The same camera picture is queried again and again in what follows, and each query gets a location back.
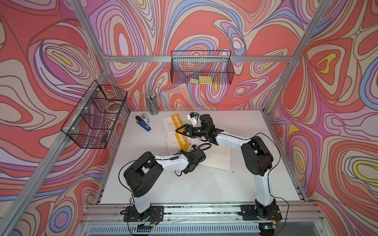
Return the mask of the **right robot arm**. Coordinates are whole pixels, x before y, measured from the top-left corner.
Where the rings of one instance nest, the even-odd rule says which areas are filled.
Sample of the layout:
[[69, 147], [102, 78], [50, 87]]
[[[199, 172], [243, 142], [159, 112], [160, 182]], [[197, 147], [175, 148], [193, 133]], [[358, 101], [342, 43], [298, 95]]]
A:
[[176, 133], [195, 138], [204, 138], [214, 145], [228, 147], [241, 151], [245, 166], [254, 175], [257, 196], [255, 199], [255, 217], [266, 220], [272, 213], [278, 211], [275, 198], [270, 191], [269, 172], [273, 169], [274, 157], [259, 137], [259, 133], [251, 138], [230, 134], [223, 129], [216, 128], [209, 114], [188, 115], [191, 124], [184, 124], [175, 130]]

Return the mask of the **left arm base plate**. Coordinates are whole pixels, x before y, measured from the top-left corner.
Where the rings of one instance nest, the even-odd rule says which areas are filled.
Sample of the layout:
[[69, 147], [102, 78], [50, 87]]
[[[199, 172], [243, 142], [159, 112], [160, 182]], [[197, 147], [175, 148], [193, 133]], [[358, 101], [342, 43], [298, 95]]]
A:
[[143, 213], [139, 213], [135, 206], [127, 206], [120, 212], [124, 222], [161, 222], [164, 218], [164, 206], [151, 206]]

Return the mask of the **small white eraser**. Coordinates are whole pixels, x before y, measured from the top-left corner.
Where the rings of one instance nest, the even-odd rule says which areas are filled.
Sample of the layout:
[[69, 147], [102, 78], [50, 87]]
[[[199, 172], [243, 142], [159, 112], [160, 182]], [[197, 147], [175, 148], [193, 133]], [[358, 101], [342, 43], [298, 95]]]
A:
[[141, 117], [143, 118], [143, 120], [144, 120], [146, 123], [149, 123], [149, 122], [150, 122], [149, 118], [147, 117], [147, 115], [146, 115], [145, 113], [143, 113], [143, 114], [141, 115]]

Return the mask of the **blue stapler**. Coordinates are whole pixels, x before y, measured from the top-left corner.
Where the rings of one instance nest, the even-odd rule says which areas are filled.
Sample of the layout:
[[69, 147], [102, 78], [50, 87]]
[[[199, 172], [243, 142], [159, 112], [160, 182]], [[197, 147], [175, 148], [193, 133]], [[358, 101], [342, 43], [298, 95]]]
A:
[[150, 126], [144, 121], [144, 119], [140, 116], [136, 116], [136, 122], [139, 126], [141, 126], [145, 131], [151, 131]]

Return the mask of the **yellow sticky notes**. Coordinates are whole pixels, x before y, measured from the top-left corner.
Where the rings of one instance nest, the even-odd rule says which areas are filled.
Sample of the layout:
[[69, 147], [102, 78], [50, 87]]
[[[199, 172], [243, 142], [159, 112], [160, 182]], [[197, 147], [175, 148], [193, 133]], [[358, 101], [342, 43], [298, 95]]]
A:
[[198, 76], [197, 78], [190, 78], [190, 84], [211, 85], [213, 79], [211, 76]]

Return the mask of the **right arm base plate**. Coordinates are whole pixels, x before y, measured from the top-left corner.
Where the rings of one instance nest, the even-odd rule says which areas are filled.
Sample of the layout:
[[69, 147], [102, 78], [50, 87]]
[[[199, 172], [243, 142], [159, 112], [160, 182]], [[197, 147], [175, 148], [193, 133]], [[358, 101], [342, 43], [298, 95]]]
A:
[[274, 206], [257, 206], [241, 205], [241, 210], [237, 215], [242, 216], [244, 221], [281, 221], [283, 219], [281, 211], [277, 205]]

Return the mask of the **mesh pencil cup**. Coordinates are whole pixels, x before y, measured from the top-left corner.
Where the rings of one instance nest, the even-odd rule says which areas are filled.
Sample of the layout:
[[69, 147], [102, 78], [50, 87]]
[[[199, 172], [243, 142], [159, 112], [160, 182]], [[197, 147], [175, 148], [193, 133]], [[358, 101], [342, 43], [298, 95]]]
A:
[[151, 115], [157, 115], [159, 113], [157, 94], [154, 91], [146, 91], [144, 96], [146, 98], [149, 113]]

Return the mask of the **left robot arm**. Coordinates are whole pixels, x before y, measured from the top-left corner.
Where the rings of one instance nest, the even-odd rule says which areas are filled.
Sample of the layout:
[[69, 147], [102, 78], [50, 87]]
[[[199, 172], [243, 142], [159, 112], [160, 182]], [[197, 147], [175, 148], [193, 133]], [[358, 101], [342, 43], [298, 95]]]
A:
[[193, 145], [188, 150], [179, 150], [171, 156], [157, 156], [147, 151], [121, 167], [117, 175], [118, 181], [131, 193], [136, 212], [144, 214], [151, 207], [148, 192], [161, 174], [174, 172], [180, 177], [193, 172], [206, 159], [205, 151], [211, 147], [211, 143]]

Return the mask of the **yellow stripe notebook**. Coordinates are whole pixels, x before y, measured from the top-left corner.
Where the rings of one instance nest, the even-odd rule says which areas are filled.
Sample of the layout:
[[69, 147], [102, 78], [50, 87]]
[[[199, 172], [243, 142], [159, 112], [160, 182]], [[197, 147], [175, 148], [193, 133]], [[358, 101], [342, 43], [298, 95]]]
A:
[[176, 129], [184, 125], [179, 114], [163, 118], [162, 123], [168, 136], [176, 134]]
[[176, 154], [179, 150], [187, 151], [191, 147], [192, 139], [175, 133], [165, 138], [170, 155]]

